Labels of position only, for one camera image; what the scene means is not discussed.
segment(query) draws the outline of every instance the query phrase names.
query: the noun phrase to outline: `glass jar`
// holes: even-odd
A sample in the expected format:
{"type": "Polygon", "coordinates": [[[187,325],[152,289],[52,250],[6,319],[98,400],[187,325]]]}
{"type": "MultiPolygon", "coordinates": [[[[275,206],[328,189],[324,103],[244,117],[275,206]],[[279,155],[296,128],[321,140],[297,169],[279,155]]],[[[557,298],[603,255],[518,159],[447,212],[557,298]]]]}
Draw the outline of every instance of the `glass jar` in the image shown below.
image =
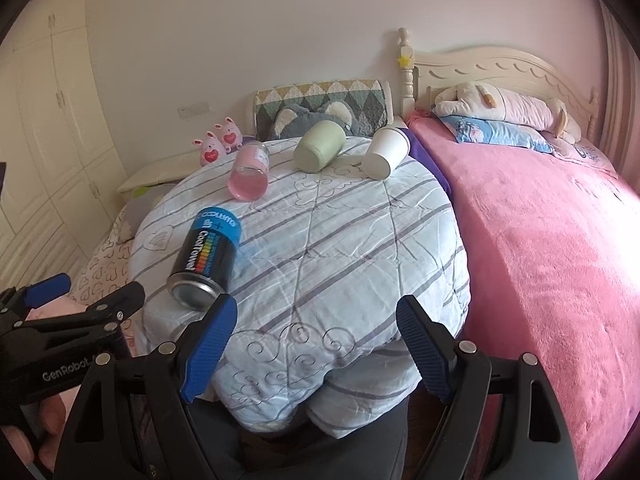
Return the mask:
{"type": "Polygon", "coordinates": [[[253,140],[238,150],[226,186],[240,202],[253,202],[264,195],[268,183],[269,150],[253,140]]]}

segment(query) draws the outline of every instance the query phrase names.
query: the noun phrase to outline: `human hand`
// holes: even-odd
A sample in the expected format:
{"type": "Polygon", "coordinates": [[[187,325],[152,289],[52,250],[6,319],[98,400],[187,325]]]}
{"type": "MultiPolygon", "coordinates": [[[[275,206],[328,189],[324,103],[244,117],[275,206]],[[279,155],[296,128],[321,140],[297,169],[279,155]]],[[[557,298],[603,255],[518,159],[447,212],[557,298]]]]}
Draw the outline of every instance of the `human hand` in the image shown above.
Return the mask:
{"type": "MultiPolygon", "coordinates": [[[[62,402],[62,398],[56,395],[43,400],[40,403],[38,418],[44,429],[49,433],[49,437],[38,450],[38,457],[46,468],[53,471],[58,447],[60,446],[60,438],[65,428],[66,407],[62,402]]],[[[33,463],[35,454],[26,435],[13,426],[3,426],[1,429],[24,465],[33,463]]]]}

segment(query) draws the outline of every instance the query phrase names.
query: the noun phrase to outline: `can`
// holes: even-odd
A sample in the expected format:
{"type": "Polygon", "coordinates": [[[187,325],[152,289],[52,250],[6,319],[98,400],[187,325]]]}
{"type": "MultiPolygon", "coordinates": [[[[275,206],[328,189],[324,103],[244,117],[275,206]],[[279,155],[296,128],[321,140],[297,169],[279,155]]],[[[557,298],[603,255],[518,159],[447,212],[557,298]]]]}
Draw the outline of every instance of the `can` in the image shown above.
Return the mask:
{"type": "Polygon", "coordinates": [[[166,280],[181,305],[207,310],[227,292],[240,234],[240,221],[226,209],[207,207],[197,214],[166,280]]]}

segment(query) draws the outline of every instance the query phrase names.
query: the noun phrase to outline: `striped comforter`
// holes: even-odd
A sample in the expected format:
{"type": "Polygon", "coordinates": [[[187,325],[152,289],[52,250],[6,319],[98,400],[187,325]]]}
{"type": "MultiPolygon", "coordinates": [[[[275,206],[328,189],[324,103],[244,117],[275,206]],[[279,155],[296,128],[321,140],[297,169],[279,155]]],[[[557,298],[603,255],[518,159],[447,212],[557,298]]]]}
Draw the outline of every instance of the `striped comforter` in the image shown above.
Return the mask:
{"type": "Polygon", "coordinates": [[[256,202],[226,189],[232,154],[149,213],[129,265],[147,294],[136,345],[149,352],[202,316],[174,301],[165,281],[197,212],[227,208],[242,224],[229,291],[238,325],[205,397],[251,431],[282,430],[303,409],[342,437],[419,381],[395,323],[403,294],[459,332],[470,300],[466,253],[447,195],[421,164],[407,157],[387,180],[369,180],[360,170],[369,139],[351,137],[329,167],[305,174],[292,162],[298,140],[267,143],[270,186],[256,202]]]}

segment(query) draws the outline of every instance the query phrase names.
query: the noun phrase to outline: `bedpost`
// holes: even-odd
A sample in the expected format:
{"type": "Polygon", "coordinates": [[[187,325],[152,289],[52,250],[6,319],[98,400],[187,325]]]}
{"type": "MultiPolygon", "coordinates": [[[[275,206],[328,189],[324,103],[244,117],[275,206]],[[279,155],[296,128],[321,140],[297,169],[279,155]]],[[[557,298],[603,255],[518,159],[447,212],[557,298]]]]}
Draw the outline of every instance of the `bedpost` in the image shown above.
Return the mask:
{"type": "MultiPolygon", "coordinates": [[[[596,90],[595,86],[591,87],[591,100],[589,101],[589,104],[593,105],[593,109],[600,110],[600,92],[596,90]]],[[[595,144],[595,137],[596,137],[596,115],[594,113],[591,113],[591,117],[589,118],[589,124],[587,126],[587,140],[595,144]]]]}
{"type": "Polygon", "coordinates": [[[405,119],[415,108],[414,99],[414,50],[409,44],[409,31],[398,29],[400,35],[400,57],[398,64],[402,70],[400,83],[400,114],[405,119]]]}

